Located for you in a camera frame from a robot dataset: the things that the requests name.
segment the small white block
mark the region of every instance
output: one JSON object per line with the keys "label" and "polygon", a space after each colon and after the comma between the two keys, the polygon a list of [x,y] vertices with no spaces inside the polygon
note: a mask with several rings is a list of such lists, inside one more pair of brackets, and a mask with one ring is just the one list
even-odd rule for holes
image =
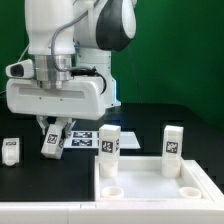
{"label": "small white block", "polygon": [[13,166],[19,163],[19,138],[5,138],[2,145],[2,163]]}
{"label": "small white block", "polygon": [[100,138],[119,138],[121,132],[120,126],[108,125],[105,124],[99,129],[99,137]]}
{"label": "small white block", "polygon": [[51,124],[41,153],[51,159],[60,159],[64,148],[64,140],[61,138],[61,128]]}
{"label": "small white block", "polygon": [[166,126],[163,138],[162,175],[177,178],[180,175],[183,127]]}

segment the black and white tag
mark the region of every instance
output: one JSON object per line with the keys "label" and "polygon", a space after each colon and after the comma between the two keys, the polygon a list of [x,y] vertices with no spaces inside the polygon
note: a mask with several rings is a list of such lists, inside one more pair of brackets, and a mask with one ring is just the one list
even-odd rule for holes
{"label": "black and white tag", "polygon": [[5,145],[16,145],[16,142],[6,142],[6,144]]}
{"label": "black and white tag", "polygon": [[92,138],[92,132],[87,131],[75,131],[73,138]]}
{"label": "black and white tag", "polygon": [[102,152],[113,153],[113,142],[102,141]]}
{"label": "black and white tag", "polygon": [[55,135],[55,134],[49,134],[49,135],[48,135],[48,139],[47,139],[47,143],[48,143],[48,144],[56,144],[57,139],[58,139],[58,135]]}
{"label": "black and white tag", "polygon": [[72,146],[90,147],[90,146],[92,146],[92,140],[73,139]]}
{"label": "black and white tag", "polygon": [[177,154],[177,151],[178,151],[178,143],[177,142],[167,142],[166,152]]}
{"label": "black and white tag", "polygon": [[58,146],[59,146],[61,149],[64,148],[64,142],[65,142],[64,139],[61,138],[60,141],[59,141],[59,143],[58,143]]}

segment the white tray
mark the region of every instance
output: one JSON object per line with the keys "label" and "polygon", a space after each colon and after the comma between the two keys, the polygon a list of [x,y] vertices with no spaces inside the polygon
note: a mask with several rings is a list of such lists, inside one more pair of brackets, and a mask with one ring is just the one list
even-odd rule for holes
{"label": "white tray", "polygon": [[[118,177],[99,177],[95,162],[93,202],[0,203],[0,224],[223,224],[224,196],[195,161],[181,164],[176,180],[160,175],[159,157],[121,157]],[[122,187],[124,197],[102,198],[106,186]],[[194,187],[202,199],[180,198],[179,187]]]}
{"label": "white tray", "polygon": [[179,189],[193,187],[202,192],[202,199],[209,201],[224,200],[224,195],[195,161],[181,161],[181,175],[177,179],[169,179],[161,175],[161,157],[121,157],[118,175],[114,178],[99,176],[98,157],[95,160],[95,199],[103,198],[102,189],[119,187],[124,191],[123,199],[117,200],[171,200],[182,202]]}

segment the white block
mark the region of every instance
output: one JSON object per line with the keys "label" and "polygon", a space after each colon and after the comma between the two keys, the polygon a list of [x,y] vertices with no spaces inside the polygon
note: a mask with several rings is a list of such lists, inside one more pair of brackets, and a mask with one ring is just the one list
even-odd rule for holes
{"label": "white block", "polygon": [[166,126],[163,136],[162,175],[168,178],[180,176],[183,127]]}
{"label": "white block", "polygon": [[120,157],[120,126],[103,125],[99,130],[100,176],[117,176]]}
{"label": "white block", "polygon": [[41,153],[47,158],[61,158],[64,148],[64,140],[61,138],[61,131],[62,129],[59,126],[55,124],[50,125],[41,150]]}
{"label": "white block", "polygon": [[13,166],[19,163],[19,138],[5,138],[2,145],[2,163]]}

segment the green screen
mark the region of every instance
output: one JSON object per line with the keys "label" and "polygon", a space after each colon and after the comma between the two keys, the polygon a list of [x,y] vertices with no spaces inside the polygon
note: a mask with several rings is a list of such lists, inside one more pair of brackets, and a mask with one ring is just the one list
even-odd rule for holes
{"label": "green screen", "polygon": [[[122,102],[184,105],[224,132],[224,1],[138,0],[137,34],[113,53]],[[0,89],[28,40],[24,1],[1,1]]]}

